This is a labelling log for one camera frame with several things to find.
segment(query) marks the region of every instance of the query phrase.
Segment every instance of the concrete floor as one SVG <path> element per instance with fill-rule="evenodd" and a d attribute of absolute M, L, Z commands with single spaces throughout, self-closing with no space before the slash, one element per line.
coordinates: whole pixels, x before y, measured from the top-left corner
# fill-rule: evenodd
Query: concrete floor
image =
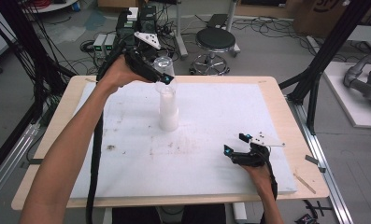
<path fill-rule="evenodd" d="M 56 22 L 71 17 L 69 21 L 60 24 L 65 27 L 86 27 L 85 33 L 76 41 L 57 45 L 66 59 L 76 60 L 88 57 L 86 53 L 79 50 L 80 43 L 93 39 L 98 32 L 114 30 L 116 16 L 117 13 L 101 12 L 94 8 L 94 4 L 91 4 L 78 13 L 64 9 L 44 14 L 43 19 Z M 197 19 L 195 17 L 184 18 L 182 24 L 186 26 L 194 20 Z M 202 26 L 202 22 L 193 22 L 190 27 L 194 29 L 187 30 L 186 33 L 194 33 Z M 231 72 L 227 76 L 272 76 L 280 83 L 301 73 L 313 59 L 313 55 L 307 49 L 302 48 L 299 39 L 296 38 L 266 37 L 249 27 L 243 30 L 234 28 L 233 34 L 241 53 L 235 58 L 229 53 L 222 54 L 231 67 Z M 189 74 L 192 60 L 203 52 L 195 46 L 194 35 L 185 35 L 184 41 L 189 56 L 184 60 L 174 62 L 177 75 Z M 363 55 L 349 44 L 342 48 L 340 53 L 359 57 Z M 0 74 L 0 146 L 2 146 L 32 104 L 33 87 L 11 52 L 2 55 L 0 65 L 4 69 L 4 72 Z M 88 68 L 93 66 L 91 61 L 85 61 L 84 65 Z M 77 64 L 75 68 L 81 74 L 87 72 L 83 64 Z M 289 93 L 292 89 L 293 87 L 287 88 L 283 90 L 283 93 Z M 371 223 L 371 129 L 351 126 L 324 78 L 321 79 L 315 131 L 336 183 L 350 210 L 353 223 Z M 37 144 L 31 149 L 31 154 L 36 147 Z M 23 167 L 26 167 L 25 159 L 21 160 L 0 191 L 0 223 L 18 222 L 20 212 L 12 210 L 10 204 L 25 174 L 26 168 Z M 331 207 L 329 199 L 319 200 L 319 203 L 323 207 Z M 278 206 L 285 223 L 293 223 L 302 215 L 309 213 L 302 201 L 280 201 Z M 249 222 L 259 220 L 260 205 L 247 203 L 247 208 L 249 211 L 257 211 L 256 214 L 249 212 Z M 323 211 L 323 215 L 318 211 L 318 214 L 320 223 L 338 223 L 333 211 Z M 104 209 L 94 210 L 96 223 L 102 223 L 103 215 Z M 84 223 L 84 209 L 68 209 L 64 223 Z"/>

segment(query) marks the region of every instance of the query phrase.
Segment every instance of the stool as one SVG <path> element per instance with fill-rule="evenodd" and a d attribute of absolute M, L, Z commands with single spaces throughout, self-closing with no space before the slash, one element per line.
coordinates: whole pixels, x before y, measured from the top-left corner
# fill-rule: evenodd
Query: stool
<path fill-rule="evenodd" d="M 226 61 L 216 53 L 227 52 L 235 46 L 235 37 L 228 31 L 220 28 L 206 28 L 196 35 L 196 44 L 208 51 L 208 54 L 199 55 L 193 60 L 191 74 L 195 72 L 203 75 L 223 75 L 230 69 Z"/>

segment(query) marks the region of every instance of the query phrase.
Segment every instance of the wooden table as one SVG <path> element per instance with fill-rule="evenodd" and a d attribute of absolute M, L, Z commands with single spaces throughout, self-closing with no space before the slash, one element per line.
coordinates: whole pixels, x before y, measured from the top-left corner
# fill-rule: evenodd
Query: wooden table
<path fill-rule="evenodd" d="M 71 120 L 78 105 L 83 88 L 95 77 L 72 77 L 64 96 L 46 130 L 35 159 L 43 159 L 51 144 Z M 284 99 L 278 83 L 272 77 L 190 77 L 177 76 L 179 83 L 249 83 L 258 84 L 264 97 L 270 117 L 275 125 L 276 132 L 281 141 L 286 143 L 285 156 L 293 172 L 298 191 L 293 194 L 279 195 L 278 200 L 326 198 L 329 190 L 318 167 L 305 160 L 311 156 L 307 143 L 301 134 L 290 108 Z M 30 165 L 13 199 L 12 208 L 21 210 L 36 175 L 38 165 Z M 220 196 L 163 196 L 142 198 L 106 198 L 97 199 L 94 206 L 131 206 L 131 205 L 167 205 L 167 204 L 192 204 L 192 203 L 234 203 L 260 201 L 258 195 L 220 195 Z M 86 199 L 69 200 L 67 207 L 84 207 Z"/>

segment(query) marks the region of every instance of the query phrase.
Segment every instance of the metal stand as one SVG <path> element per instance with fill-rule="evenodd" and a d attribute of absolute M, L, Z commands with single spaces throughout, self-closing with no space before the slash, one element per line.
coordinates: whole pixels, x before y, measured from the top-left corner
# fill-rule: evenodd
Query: metal stand
<path fill-rule="evenodd" d="M 229 72 L 226 61 L 214 52 L 199 55 L 193 60 L 193 68 L 203 75 L 223 75 Z"/>
<path fill-rule="evenodd" d="M 234 22 L 234 15 L 235 15 L 235 5 L 237 4 L 238 0 L 232 0 L 231 6 L 229 7 L 229 16 L 228 22 L 226 24 L 226 30 L 231 32 L 232 23 Z M 237 43 L 235 43 L 234 48 L 231 50 L 232 55 L 235 57 L 238 53 L 240 53 L 240 48 L 238 47 Z"/>
<path fill-rule="evenodd" d="M 317 139 L 315 134 L 310 132 L 309 128 L 305 124 L 305 121 L 307 120 L 307 112 L 302 105 L 295 105 L 292 102 L 289 102 L 289 107 L 293 112 L 295 119 L 299 121 L 300 129 L 307 140 L 307 144 L 311 153 L 313 154 L 313 158 L 319 161 L 320 168 L 325 169 L 325 172 L 321 174 L 327 183 L 328 189 L 330 190 L 330 201 L 334 208 L 338 223 L 353 223 L 349 209 L 346 206 L 345 200 L 343 200 L 339 187 L 335 182 L 334 175 L 331 172 L 328 161 L 326 160 L 324 152 L 322 151 L 319 139 Z"/>
<path fill-rule="evenodd" d="M 351 32 L 369 8 L 371 8 L 371 0 L 351 1 L 309 67 L 303 73 L 279 84 L 281 89 L 285 89 L 292 84 L 298 83 L 294 91 L 288 95 L 288 99 L 298 105 L 303 103 L 304 98 L 310 92 L 307 110 L 307 127 L 312 134 L 315 134 L 314 118 L 316 114 L 320 78 L 325 68 L 349 38 Z"/>
<path fill-rule="evenodd" d="M 176 37 L 179 55 L 181 56 L 181 59 L 184 59 L 188 57 L 188 51 L 185 48 L 185 44 L 181 35 L 181 4 L 181 0 L 177 0 L 177 30 L 174 30 L 174 36 Z"/>

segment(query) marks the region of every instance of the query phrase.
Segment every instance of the electronic device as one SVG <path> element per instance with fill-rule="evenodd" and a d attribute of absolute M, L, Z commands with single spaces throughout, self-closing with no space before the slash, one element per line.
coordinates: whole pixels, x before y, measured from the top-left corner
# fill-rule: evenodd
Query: electronic device
<path fill-rule="evenodd" d="M 227 18 L 228 18 L 228 14 L 214 14 L 209 20 L 207 27 L 208 28 L 222 28 Z"/>
<path fill-rule="evenodd" d="M 156 34 L 156 6 L 142 7 L 139 12 L 140 32 Z"/>
<path fill-rule="evenodd" d="M 121 12 L 118 17 L 118 23 L 116 24 L 116 34 L 119 39 L 124 39 L 126 47 L 132 47 L 135 42 L 134 33 L 136 31 L 136 21 L 128 21 L 127 15 L 129 10 L 125 9 Z"/>
<path fill-rule="evenodd" d="M 98 35 L 98 37 L 94 40 L 93 48 L 94 48 L 94 55 L 96 58 L 106 57 L 106 48 L 104 47 L 106 38 L 107 38 L 107 35 Z"/>
<path fill-rule="evenodd" d="M 104 43 L 104 46 L 106 48 L 106 55 L 109 55 L 109 53 L 113 50 L 115 42 L 116 42 L 116 35 L 108 34 L 106 38 L 106 42 Z"/>
<path fill-rule="evenodd" d="M 241 0 L 243 5 L 285 7 L 287 0 Z"/>

